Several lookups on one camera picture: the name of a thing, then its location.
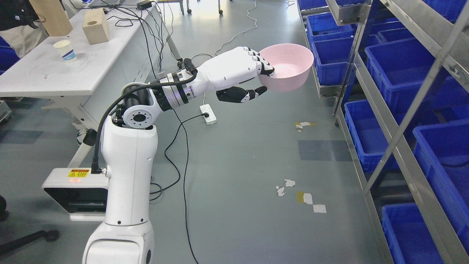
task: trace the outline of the blue logo on cup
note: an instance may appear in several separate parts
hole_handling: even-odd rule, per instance
[[[65,55],[63,55],[62,58],[66,61],[73,60],[75,58],[75,52],[73,50],[70,50]]]

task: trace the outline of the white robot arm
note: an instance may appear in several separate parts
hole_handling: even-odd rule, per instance
[[[234,85],[254,79],[259,74],[271,75],[273,72],[274,68],[258,52],[248,47],[236,47],[197,67],[197,76],[187,84],[156,87],[130,95],[124,99],[125,109],[121,108],[123,117],[119,122],[133,128],[145,128],[155,122],[159,113],[187,104],[207,91],[216,91],[220,101],[247,102],[264,93],[267,88],[262,86],[255,90],[244,90]],[[170,73],[150,85],[184,81],[192,76],[184,69]],[[123,93],[143,85],[146,84],[130,83],[124,87]]]
[[[220,101],[246,102],[267,88],[244,90],[234,85],[270,75],[274,68],[256,51],[237,47],[195,68],[168,74],[150,84],[126,85],[100,122],[96,145],[102,134],[106,169],[99,168],[95,149],[92,173],[109,178],[106,218],[91,235],[83,264],[149,264],[153,259],[153,227],[149,221],[149,193],[158,137],[153,125],[158,115],[186,104],[206,91]],[[108,116],[117,105],[115,116]]]

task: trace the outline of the plastic bowl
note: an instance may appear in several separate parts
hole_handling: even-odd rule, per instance
[[[259,52],[275,72],[272,77],[259,75],[259,81],[275,92],[290,92],[300,88],[308,79],[314,62],[313,53],[298,44],[284,43]]]

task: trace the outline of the concrete floor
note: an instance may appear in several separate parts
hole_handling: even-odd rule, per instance
[[[174,41],[183,57],[213,54],[220,45],[254,22],[246,10],[253,0],[190,2],[192,14],[174,14]],[[166,6],[166,23],[171,16]],[[250,12],[258,28],[224,46],[255,50],[278,43],[305,45],[304,28],[296,5],[258,0]],[[196,65],[208,57],[194,59]],[[165,55],[164,70],[174,70]],[[257,79],[242,84],[252,89]],[[347,145],[334,126],[331,102],[319,99],[310,76],[290,93],[268,92],[246,104],[220,102],[208,93],[218,122],[207,126],[202,118],[187,122],[189,167],[186,180],[189,232],[199,263],[207,264],[364,264],[380,263],[375,240]],[[70,116],[59,110],[43,112],[47,101],[24,99],[10,104],[13,117],[0,125],[0,194],[8,202],[10,218],[0,223],[0,243],[41,229],[58,229],[58,241],[36,241],[0,257],[3,264],[80,263],[84,246],[99,223],[71,222],[41,185],[53,168],[66,167],[77,149]],[[199,114],[202,98],[176,109],[185,120]],[[313,122],[298,132],[295,122]],[[156,126],[159,151],[153,181],[167,186],[177,174],[163,151],[171,142],[178,120],[171,112],[160,115]],[[185,164],[185,136],[168,151],[177,166]],[[283,197],[276,186],[296,181]],[[313,206],[298,203],[296,192],[312,195]],[[158,264],[189,264],[192,259],[184,226],[182,182],[150,203]]]

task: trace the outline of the white power strip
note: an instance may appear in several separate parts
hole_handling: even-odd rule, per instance
[[[212,110],[212,108],[210,107],[209,104],[201,105],[200,106],[200,111],[202,112],[202,114],[204,114],[204,113],[208,114],[208,117],[204,117],[205,122],[207,124],[214,124],[214,123],[217,122],[217,118],[215,117],[215,114],[213,113],[213,110]]]

